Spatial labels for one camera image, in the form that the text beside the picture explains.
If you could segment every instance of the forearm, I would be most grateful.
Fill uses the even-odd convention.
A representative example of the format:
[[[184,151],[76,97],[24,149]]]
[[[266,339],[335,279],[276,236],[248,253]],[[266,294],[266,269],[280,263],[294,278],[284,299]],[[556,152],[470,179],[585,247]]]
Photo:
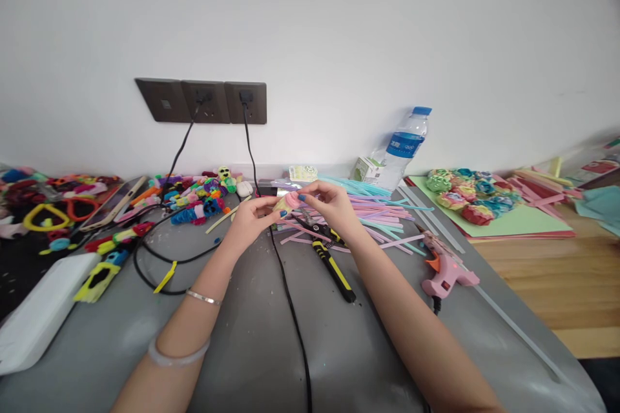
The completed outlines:
[[[394,347],[433,409],[503,411],[478,368],[368,233],[345,240]]]
[[[204,267],[192,290],[222,301],[239,250],[223,243]],[[185,296],[157,338],[156,346],[164,356],[182,358],[196,353],[211,338],[220,308]],[[192,393],[203,357],[190,365],[161,367],[146,354],[125,383],[113,412],[184,412]]]

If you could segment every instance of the bottle label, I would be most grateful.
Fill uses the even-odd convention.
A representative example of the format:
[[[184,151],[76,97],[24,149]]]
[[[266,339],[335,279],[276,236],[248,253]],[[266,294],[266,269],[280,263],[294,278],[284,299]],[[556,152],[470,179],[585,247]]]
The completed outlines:
[[[407,134],[407,137],[403,137],[400,132],[395,132],[387,146],[386,152],[401,158],[413,158],[422,142],[424,142],[422,136]]]

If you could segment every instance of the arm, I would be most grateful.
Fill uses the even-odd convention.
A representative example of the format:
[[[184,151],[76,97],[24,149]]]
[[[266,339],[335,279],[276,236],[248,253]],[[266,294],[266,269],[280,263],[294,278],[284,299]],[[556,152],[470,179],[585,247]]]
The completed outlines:
[[[299,193],[351,249],[394,347],[434,411],[503,412],[495,393],[456,339],[366,232],[346,191],[317,181]]]
[[[209,262],[191,287],[194,292],[223,301],[233,268],[258,234],[280,218],[272,212],[277,197],[250,200],[240,205],[234,221]],[[159,334],[158,352],[168,358],[183,358],[204,347],[211,337],[219,306],[185,296]],[[144,355],[121,391],[114,413],[148,411],[172,413],[187,410],[204,357],[190,365],[161,367]]]

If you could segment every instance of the phone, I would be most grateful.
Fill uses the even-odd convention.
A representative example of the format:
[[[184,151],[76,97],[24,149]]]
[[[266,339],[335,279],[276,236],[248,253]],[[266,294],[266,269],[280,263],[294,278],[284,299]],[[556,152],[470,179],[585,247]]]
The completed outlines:
[[[79,228],[80,232],[97,229],[109,224],[118,212],[135,195],[138,189],[147,180],[146,176],[137,177],[121,185],[113,195]]]

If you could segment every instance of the electrical outlet panel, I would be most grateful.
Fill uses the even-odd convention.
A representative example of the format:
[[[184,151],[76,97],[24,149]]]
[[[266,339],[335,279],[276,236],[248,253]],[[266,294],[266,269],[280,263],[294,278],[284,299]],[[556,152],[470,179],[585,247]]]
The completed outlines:
[[[135,81],[155,121],[160,123],[192,121],[183,96],[181,81],[146,77],[137,77]]]
[[[196,115],[197,123],[229,124],[224,83],[217,81],[181,81],[185,102],[191,116],[200,101],[202,105]]]
[[[267,84],[225,82],[228,113],[232,124],[243,124],[243,105],[241,96],[247,103],[247,123],[267,124]]]

